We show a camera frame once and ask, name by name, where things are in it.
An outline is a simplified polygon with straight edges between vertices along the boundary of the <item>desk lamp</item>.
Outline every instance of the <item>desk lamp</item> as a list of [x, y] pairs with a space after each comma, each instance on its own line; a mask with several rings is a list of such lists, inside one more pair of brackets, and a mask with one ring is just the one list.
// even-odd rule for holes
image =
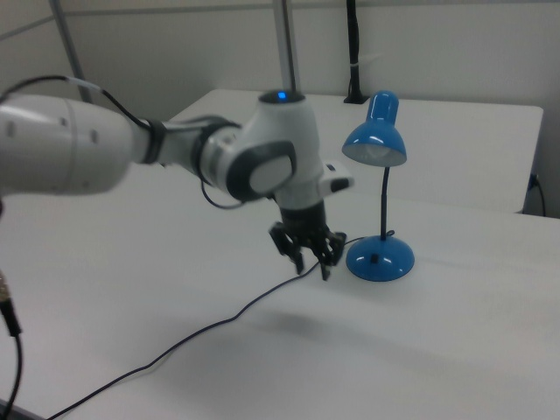
[[367, 119], [342, 146], [342, 152], [366, 165], [381, 166], [381, 234], [356, 242], [346, 254], [346, 266], [357, 277], [387, 282], [407, 274], [414, 265], [412, 249], [387, 232], [387, 183], [389, 168], [406, 162], [403, 138], [395, 128], [399, 100], [389, 91], [375, 94], [369, 101]]

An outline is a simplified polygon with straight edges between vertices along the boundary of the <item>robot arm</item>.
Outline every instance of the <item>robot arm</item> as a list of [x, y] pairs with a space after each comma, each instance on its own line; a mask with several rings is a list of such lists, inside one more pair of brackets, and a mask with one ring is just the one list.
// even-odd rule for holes
[[10, 97], [0, 106], [0, 197], [102, 193], [131, 162], [181, 165], [240, 201], [274, 199], [283, 221], [270, 234], [280, 253], [300, 273], [301, 247], [310, 248], [328, 278], [346, 236], [329, 230], [323, 198], [354, 181], [340, 164], [321, 161], [304, 96], [264, 94], [243, 128], [221, 117], [145, 125], [83, 102]]

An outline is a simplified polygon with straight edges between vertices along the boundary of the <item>table surface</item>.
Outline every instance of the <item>table surface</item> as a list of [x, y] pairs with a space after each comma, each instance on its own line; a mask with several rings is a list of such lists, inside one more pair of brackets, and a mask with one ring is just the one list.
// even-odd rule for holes
[[[26, 357], [17, 404], [43, 417], [294, 275], [267, 233], [273, 202], [224, 213], [178, 167], [133, 166], [99, 196], [4, 204], [0, 262]], [[379, 229], [359, 183], [326, 210], [350, 238]], [[407, 276], [313, 272], [66, 418], [556, 419], [560, 220], [391, 197], [388, 228], [415, 252]], [[7, 334], [0, 349], [5, 398]]]
[[[251, 117], [260, 93], [214, 90], [177, 116], [218, 114], [239, 123]], [[309, 94], [321, 154], [342, 162], [360, 182], [356, 191], [381, 193], [382, 168], [358, 164], [340, 148], [366, 119], [368, 104]], [[543, 110], [538, 107], [400, 100], [396, 127], [408, 161], [391, 171], [394, 198], [519, 212], [523, 208]]]

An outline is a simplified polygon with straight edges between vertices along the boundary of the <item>white wall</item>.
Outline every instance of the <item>white wall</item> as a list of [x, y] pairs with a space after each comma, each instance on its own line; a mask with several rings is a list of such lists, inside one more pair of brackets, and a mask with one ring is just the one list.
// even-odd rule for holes
[[87, 79], [169, 118], [214, 88], [282, 86], [270, 0], [62, 2]]
[[[358, 19], [360, 54], [381, 55], [360, 67], [364, 94], [543, 108], [535, 170], [549, 215], [560, 217], [560, 3], [364, 6]], [[294, 26], [302, 89], [345, 95], [344, 2], [297, 0]]]
[[[72, 75], [48, 0], [0, 0], [0, 57], [0, 90], [32, 76]], [[75, 87], [58, 82], [25, 92], [79, 99]]]

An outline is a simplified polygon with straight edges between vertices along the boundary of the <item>lamp shade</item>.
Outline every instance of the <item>lamp shade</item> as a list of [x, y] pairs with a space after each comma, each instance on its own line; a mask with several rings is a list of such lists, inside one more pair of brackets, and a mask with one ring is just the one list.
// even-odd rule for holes
[[367, 119], [342, 146], [342, 153], [366, 165], [398, 166], [406, 162], [404, 141], [395, 128], [399, 100], [387, 90], [369, 100]]

